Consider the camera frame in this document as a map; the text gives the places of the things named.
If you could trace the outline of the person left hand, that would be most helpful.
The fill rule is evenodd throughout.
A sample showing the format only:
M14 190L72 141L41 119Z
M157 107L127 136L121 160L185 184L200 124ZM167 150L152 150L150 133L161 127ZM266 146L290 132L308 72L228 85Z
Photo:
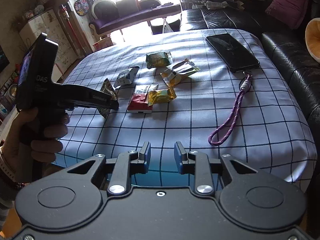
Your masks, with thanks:
M16 183L29 183L35 169L39 177L43 165L52 163L63 149L59 139L67 135L68 123L64 111L21 110L1 147L7 176Z

